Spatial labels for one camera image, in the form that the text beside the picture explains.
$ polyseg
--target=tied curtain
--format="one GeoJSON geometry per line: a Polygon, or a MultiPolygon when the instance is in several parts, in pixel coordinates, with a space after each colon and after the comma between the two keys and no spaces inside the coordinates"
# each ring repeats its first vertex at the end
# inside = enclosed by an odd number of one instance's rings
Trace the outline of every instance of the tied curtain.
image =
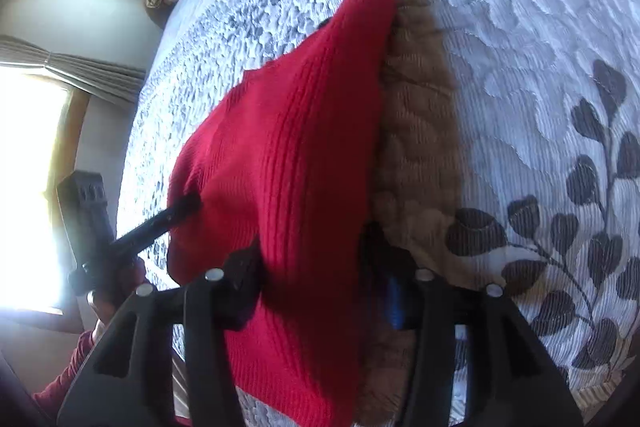
{"type": "Polygon", "coordinates": [[[121,107],[138,103],[145,71],[111,62],[49,53],[20,39],[0,36],[0,68],[45,70],[55,78],[121,107]]]}

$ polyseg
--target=maroon sleeve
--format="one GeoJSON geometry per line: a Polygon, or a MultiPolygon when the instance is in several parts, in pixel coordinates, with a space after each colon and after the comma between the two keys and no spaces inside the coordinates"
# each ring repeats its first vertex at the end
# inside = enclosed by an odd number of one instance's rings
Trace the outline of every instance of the maroon sleeve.
{"type": "Polygon", "coordinates": [[[71,362],[69,362],[62,374],[51,382],[44,391],[33,394],[33,399],[52,419],[58,416],[58,411],[62,406],[67,391],[71,387],[71,383],[74,381],[82,362],[84,362],[93,347],[94,340],[92,339],[91,331],[85,331],[80,335],[78,347],[71,355],[71,362]]]}

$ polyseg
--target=white quilted bedspread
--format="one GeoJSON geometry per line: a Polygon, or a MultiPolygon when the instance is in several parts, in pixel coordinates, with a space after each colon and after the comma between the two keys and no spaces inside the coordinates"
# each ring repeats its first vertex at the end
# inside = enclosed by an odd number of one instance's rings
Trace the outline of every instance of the white quilted bedspread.
{"type": "MultiPolygon", "coordinates": [[[[292,50],[340,1],[180,1],[140,96],[120,233],[164,207],[180,148],[242,72],[292,50]]],[[[398,4],[374,217],[450,282],[504,286],[586,411],[620,380],[640,309],[640,0],[398,4]]],[[[160,287],[174,284],[166,247],[143,254],[160,287]]],[[[358,422],[391,418],[412,341],[372,342],[358,422]]],[[[241,402],[251,425],[290,423],[241,402]]]]}

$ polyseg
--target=person's hand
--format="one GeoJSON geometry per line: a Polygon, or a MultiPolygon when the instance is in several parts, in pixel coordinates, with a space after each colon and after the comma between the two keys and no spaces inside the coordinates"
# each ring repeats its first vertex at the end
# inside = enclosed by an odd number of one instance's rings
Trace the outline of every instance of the person's hand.
{"type": "MultiPolygon", "coordinates": [[[[124,295],[129,296],[130,293],[145,282],[145,275],[145,263],[140,259],[140,257],[136,257],[132,266],[123,269],[118,274],[118,283],[120,284],[120,288],[122,288],[124,295]]],[[[109,322],[111,322],[113,315],[115,315],[118,310],[116,306],[109,302],[106,296],[102,295],[99,291],[90,291],[87,294],[86,299],[89,302],[89,306],[91,306],[98,317],[94,331],[91,333],[91,338],[94,341],[94,344],[96,344],[104,333],[104,330],[107,328],[109,322]]]]}

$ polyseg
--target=screw head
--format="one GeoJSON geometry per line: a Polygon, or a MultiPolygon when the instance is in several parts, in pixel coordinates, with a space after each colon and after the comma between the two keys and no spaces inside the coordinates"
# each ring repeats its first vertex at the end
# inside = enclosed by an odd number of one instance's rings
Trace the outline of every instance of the screw head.
{"type": "Polygon", "coordinates": [[[222,268],[212,268],[204,274],[204,278],[209,282],[222,281],[225,277],[225,271],[222,268]]]}
{"type": "Polygon", "coordinates": [[[418,268],[415,271],[415,280],[420,282],[429,282],[433,281],[435,276],[431,270],[428,268],[418,268]]]}
{"type": "Polygon", "coordinates": [[[152,284],[145,282],[136,288],[136,295],[138,297],[146,297],[154,292],[155,288],[152,284]]]}
{"type": "Polygon", "coordinates": [[[504,293],[502,286],[497,285],[495,283],[488,284],[484,289],[484,291],[490,297],[502,297],[502,294],[504,293]]]}

